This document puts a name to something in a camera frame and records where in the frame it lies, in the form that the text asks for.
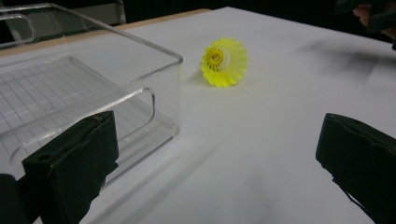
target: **dark background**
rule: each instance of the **dark background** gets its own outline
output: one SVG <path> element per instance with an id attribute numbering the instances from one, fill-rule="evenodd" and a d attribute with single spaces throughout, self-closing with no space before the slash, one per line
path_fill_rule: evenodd
<path id="1" fill-rule="evenodd" d="M 3 0 L 3 2 L 6 6 L 16 6 L 48 1 Z M 114 0 L 52 1 L 52 3 L 69 8 L 113 2 Z M 355 18 L 351 12 L 335 17 L 333 15 L 335 0 L 123 0 L 123 2 L 127 22 L 142 21 L 198 8 L 237 7 L 282 19 L 390 42 L 388 38 L 381 34 L 366 34 L 364 27 L 359 23 L 359 19 Z"/>

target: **hand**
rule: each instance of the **hand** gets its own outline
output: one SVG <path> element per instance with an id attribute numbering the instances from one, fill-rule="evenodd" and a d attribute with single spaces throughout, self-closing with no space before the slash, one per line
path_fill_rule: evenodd
<path id="1" fill-rule="evenodd" d="M 367 26 L 369 23 L 371 8 L 372 8 L 371 4 L 362 4 L 359 5 L 357 8 L 353 9 L 353 14 L 361 18 L 361 24 L 363 24 L 364 26 Z M 393 10 L 393 9 L 396 9 L 396 3 L 388 2 L 387 5 L 385 6 L 385 10 Z M 392 39 L 396 39 L 396 27 L 383 30 L 381 33 L 389 36 Z"/>

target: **shuttlecock cork base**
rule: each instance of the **shuttlecock cork base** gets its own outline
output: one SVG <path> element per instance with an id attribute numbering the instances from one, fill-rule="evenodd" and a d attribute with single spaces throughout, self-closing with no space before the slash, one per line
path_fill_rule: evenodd
<path id="1" fill-rule="evenodd" d="M 236 85 L 248 70 L 248 51 L 240 41 L 222 38 L 206 48 L 201 69 L 204 78 L 216 87 Z"/>

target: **white surface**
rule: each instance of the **white surface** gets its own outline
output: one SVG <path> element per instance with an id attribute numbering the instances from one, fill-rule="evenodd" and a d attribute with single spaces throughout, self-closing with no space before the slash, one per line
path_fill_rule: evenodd
<path id="1" fill-rule="evenodd" d="M 328 112 L 396 136 L 391 44 L 233 8 L 128 32 L 184 57 L 181 132 L 105 189 L 84 222 L 373 223 L 315 152 Z M 200 61 L 223 36 L 245 44 L 250 65 L 217 89 Z"/>

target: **grid pattern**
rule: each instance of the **grid pattern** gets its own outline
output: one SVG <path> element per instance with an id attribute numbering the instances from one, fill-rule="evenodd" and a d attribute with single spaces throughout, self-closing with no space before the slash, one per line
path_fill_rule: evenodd
<path id="1" fill-rule="evenodd" d="M 0 74 L 0 164 L 8 164 L 5 158 L 11 156 L 17 157 L 13 158 L 16 163 L 21 163 L 59 133 L 40 138 L 20 151 L 22 144 L 40 134 L 70 126 L 81 115 L 90 114 L 103 103 L 92 103 L 91 99 L 114 88 L 113 83 L 71 57 Z M 118 138 L 149 121 L 151 106 L 133 98 L 112 108 Z M 64 112 L 70 107 L 75 110 Z M 12 132 L 23 125 L 29 126 L 28 131 Z"/>

